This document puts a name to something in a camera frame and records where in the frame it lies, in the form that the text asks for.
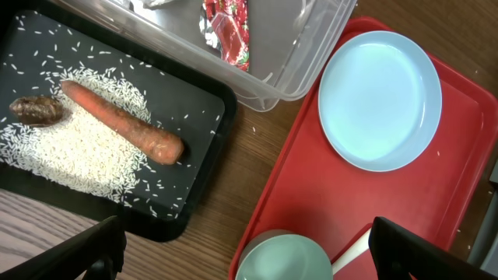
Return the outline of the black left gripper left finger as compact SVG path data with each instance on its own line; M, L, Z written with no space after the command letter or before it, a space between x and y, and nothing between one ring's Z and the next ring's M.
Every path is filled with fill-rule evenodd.
M111 216L1 273L1 280L115 279L122 272L127 239L121 220Z

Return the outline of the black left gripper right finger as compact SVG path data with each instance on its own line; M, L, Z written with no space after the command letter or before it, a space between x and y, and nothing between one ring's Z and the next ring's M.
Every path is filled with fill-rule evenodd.
M385 217L373 220L369 248L380 280L497 280Z

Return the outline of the white plastic spoon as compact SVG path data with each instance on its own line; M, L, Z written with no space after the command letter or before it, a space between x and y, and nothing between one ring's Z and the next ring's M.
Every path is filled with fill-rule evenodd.
M335 262L332 263L332 272L335 275L347 264L354 261L358 256L369 250L370 231L368 229L359 237Z

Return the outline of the white rice pile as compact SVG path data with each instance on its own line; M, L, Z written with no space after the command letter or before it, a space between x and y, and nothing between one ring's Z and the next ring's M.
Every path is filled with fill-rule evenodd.
M150 170L146 155L116 131L98 121L61 90L71 80L94 91L145 122L151 113L143 92L123 72L85 68L60 68L41 72L40 84L29 93L53 97L65 111L62 122L47 128L22 124L12 113L1 115L1 161L27 170L75 191L124 201L140 179L137 173Z

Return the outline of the mint green bowl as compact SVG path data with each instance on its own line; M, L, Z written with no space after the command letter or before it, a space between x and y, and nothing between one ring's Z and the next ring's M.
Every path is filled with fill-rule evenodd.
M312 239L283 229L263 232L243 249L236 280L332 280L331 261Z

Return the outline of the orange carrot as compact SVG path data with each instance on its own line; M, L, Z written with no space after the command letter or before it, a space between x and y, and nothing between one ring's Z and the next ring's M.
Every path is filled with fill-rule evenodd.
M184 144L175 134L146 123L77 82L63 81L61 89L68 98L154 162L174 165L182 156Z

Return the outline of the brown food scrap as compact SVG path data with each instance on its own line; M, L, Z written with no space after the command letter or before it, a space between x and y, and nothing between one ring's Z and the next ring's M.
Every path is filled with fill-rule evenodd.
M65 116L61 102L47 96L24 96L9 105L10 112L24 125L48 127Z

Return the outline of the light blue plate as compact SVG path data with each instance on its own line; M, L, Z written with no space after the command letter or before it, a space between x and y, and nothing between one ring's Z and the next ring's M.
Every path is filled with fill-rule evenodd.
M376 30L347 40L331 56L317 105L325 137L346 162L388 172L413 162L433 140L442 86L418 44Z

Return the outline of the red snack wrapper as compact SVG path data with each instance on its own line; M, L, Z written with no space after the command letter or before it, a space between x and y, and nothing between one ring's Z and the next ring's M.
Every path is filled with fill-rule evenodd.
M199 29L205 43L219 51L223 61L249 70L247 0L204 0Z

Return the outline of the grey dishwasher rack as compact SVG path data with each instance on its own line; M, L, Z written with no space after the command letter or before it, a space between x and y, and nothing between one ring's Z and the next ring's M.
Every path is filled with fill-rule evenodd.
M467 262L497 276L497 164L489 177L491 202L470 250Z

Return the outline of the black waste tray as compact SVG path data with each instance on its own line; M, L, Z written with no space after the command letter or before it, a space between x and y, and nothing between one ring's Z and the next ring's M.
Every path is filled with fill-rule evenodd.
M137 87L153 122L181 137L182 157L172 166L151 162L137 169L137 184L116 201L73 191L9 161L1 165L2 188L97 221L117 215L127 231L149 240L178 238L233 126L233 90L53 2L2 3L2 127L14 123L13 100L48 93L46 74L81 66L112 68L114 79Z

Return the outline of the red plastic tray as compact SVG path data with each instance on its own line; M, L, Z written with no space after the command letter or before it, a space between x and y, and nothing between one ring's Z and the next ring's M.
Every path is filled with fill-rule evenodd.
M383 216L448 250L497 140L497 100L442 61L443 110L434 139L409 165L386 173L358 169L330 146L307 94L240 241L271 229L317 242L331 259Z

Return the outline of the clear plastic bin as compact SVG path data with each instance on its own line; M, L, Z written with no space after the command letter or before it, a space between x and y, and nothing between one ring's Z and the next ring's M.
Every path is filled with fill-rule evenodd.
M305 96L338 41L356 0L247 0L250 68L244 72L205 43L204 0L156 9L137 1L61 0L58 6L230 86L256 111Z

